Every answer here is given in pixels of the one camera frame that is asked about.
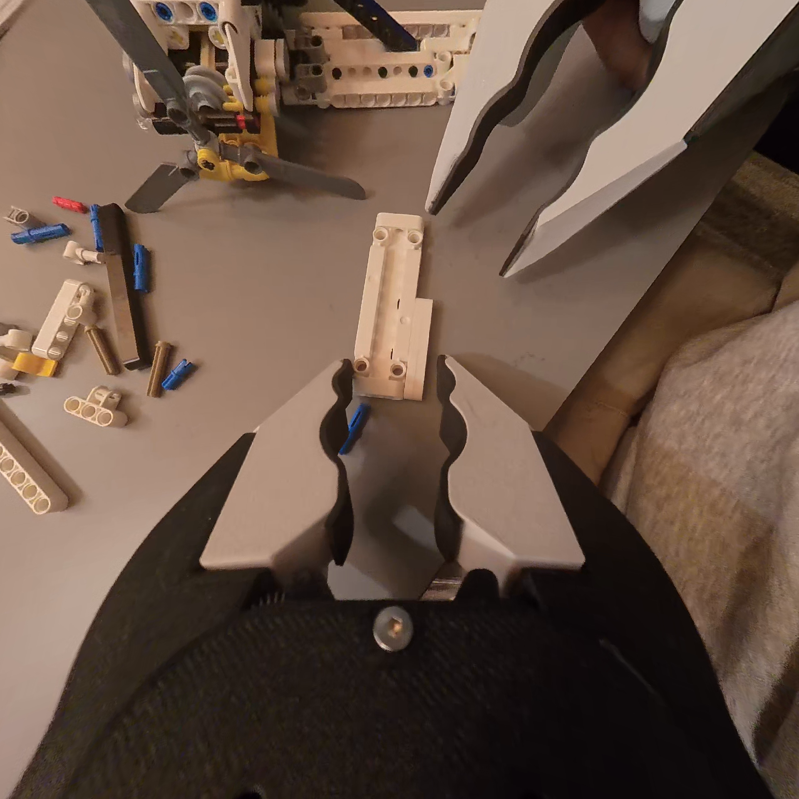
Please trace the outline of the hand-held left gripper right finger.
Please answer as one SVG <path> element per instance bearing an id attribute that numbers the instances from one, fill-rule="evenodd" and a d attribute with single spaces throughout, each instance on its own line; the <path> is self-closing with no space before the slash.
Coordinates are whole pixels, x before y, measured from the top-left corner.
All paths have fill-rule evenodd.
<path id="1" fill-rule="evenodd" d="M 578 571 L 585 555 L 528 423 L 454 357 L 436 365 L 447 449 L 434 534 L 464 571 Z"/>

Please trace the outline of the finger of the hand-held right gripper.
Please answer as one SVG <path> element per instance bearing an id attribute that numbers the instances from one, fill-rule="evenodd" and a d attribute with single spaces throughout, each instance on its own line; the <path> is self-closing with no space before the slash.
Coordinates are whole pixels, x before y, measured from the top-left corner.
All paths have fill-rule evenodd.
<path id="1" fill-rule="evenodd" d="M 663 33 L 651 44 L 645 85 L 594 137 L 563 192 L 537 212 L 501 275 L 565 244 L 797 69 L 797 2 L 682 2 Z"/>
<path id="2" fill-rule="evenodd" d="M 426 200 L 437 214 L 477 165 L 493 130 L 535 105 L 574 30 L 601 1 L 490 1 L 442 138 Z"/>

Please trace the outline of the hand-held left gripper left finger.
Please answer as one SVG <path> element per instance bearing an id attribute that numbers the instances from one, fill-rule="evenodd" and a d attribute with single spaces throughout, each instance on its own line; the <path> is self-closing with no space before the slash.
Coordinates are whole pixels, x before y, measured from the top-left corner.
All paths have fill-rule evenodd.
<path id="1" fill-rule="evenodd" d="M 342 566 L 354 513 L 340 449 L 352 400 L 350 360 L 335 360 L 269 415 L 233 482 L 199 562 L 207 571 Z"/>

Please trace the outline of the short white lego beam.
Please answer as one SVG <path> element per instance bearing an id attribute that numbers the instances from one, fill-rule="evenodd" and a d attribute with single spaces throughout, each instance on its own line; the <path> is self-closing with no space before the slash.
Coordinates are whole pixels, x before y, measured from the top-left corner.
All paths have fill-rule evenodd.
<path id="1" fill-rule="evenodd" d="M 432 325 L 432 312 L 432 300 L 425 298 L 416 298 L 414 300 L 407 370 L 404 382 L 404 400 L 421 401 L 424 398 L 424 382 Z"/>

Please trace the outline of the white lego panel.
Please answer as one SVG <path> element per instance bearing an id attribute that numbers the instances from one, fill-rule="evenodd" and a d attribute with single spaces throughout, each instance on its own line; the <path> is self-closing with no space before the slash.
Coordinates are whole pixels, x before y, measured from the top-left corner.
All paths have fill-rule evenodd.
<path id="1" fill-rule="evenodd" d="M 352 361 L 358 395 L 404 400 L 423 244 L 420 216 L 377 215 Z"/>

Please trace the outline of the tan lego axle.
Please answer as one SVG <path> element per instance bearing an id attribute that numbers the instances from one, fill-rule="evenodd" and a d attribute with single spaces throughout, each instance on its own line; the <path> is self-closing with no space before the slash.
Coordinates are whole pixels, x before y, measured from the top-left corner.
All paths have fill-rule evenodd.
<path id="1" fill-rule="evenodd" d="M 169 342 L 165 340 L 157 341 L 146 389 L 146 395 L 149 398 L 158 398 L 162 394 L 163 380 L 168 371 L 167 367 L 171 350 L 172 345 Z"/>
<path id="2" fill-rule="evenodd" d="M 85 325 L 84 330 L 105 374 L 110 376 L 120 375 L 122 367 L 105 331 L 97 325 Z"/>

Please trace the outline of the white T-shaped lego piece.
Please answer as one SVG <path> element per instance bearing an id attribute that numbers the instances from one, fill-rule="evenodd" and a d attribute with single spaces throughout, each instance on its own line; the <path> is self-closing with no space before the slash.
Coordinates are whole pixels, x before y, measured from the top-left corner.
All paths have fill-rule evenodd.
<path id="1" fill-rule="evenodd" d="M 97 385 L 85 397 L 70 396 L 64 411 L 76 418 L 103 428 L 120 428 L 128 424 L 128 416 L 119 409 L 122 393 L 105 385 Z"/>

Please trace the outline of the lego helicopter model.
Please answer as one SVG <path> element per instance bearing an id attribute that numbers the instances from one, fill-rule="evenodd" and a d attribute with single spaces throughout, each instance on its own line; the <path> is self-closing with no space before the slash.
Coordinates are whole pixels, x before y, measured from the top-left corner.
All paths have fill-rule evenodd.
<path id="1" fill-rule="evenodd" d="M 304 2 L 88 1 L 123 53 L 138 121 L 189 136 L 125 202 L 156 213 L 198 179 L 279 181 L 362 201 L 353 179 L 278 155 L 285 106 L 396 109 L 450 105 L 481 10 L 388 11 L 378 2 L 286 15 Z"/>

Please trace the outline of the long white lego beam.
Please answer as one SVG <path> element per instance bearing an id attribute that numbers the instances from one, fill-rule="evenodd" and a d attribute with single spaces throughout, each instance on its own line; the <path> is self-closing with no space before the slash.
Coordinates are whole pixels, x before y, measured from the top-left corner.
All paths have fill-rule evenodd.
<path id="1" fill-rule="evenodd" d="M 55 461 L 5 400 L 1 401 L 1 475 L 37 516 L 69 508 Z"/>

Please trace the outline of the black lego beam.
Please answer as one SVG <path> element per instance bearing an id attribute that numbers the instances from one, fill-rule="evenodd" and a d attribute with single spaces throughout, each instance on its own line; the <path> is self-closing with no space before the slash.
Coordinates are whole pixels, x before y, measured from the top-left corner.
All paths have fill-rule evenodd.
<path id="1" fill-rule="evenodd" d="M 142 303 L 134 285 L 134 249 L 127 218 L 117 204 L 101 205 L 102 234 L 117 354 L 125 369 L 141 371 L 152 363 Z"/>

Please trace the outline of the medium white lego beam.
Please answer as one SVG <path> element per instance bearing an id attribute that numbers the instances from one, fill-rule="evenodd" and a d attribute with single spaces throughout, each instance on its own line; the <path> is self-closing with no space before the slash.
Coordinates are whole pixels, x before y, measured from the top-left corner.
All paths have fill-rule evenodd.
<path id="1" fill-rule="evenodd" d="M 33 354 L 57 361 L 64 357 L 80 326 L 68 318 L 67 312 L 74 300 L 76 289 L 81 284 L 89 285 L 74 279 L 64 281 L 31 346 Z"/>

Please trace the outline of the long blue lego axle pin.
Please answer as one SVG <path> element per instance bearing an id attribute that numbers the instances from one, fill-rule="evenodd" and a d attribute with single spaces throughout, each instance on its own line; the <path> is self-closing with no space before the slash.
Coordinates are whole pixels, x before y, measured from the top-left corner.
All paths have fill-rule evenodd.
<path id="1" fill-rule="evenodd" d="M 43 225 L 34 228 L 21 229 L 10 235 L 11 241 L 15 245 L 33 245 L 45 241 L 62 239 L 71 233 L 68 225 L 60 223 L 55 225 Z"/>

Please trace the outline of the person's right hand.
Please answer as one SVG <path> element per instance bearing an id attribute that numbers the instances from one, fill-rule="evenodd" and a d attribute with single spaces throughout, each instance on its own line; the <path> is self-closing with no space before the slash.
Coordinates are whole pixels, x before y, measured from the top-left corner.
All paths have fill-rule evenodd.
<path id="1" fill-rule="evenodd" d="M 653 50 L 638 25 L 638 9 L 638 1 L 605 1 L 583 19 L 602 64 L 634 92 L 646 83 Z"/>

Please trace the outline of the brown woven chair seat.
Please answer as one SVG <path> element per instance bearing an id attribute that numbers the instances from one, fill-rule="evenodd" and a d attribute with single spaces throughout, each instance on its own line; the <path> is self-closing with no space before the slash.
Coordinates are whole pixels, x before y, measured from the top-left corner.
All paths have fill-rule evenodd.
<path id="1" fill-rule="evenodd" d="M 797 174 L 753 152 L 724 185 L 695 230 L 767 279 L 776 290 L 774 312 L 797 303 Z"/>

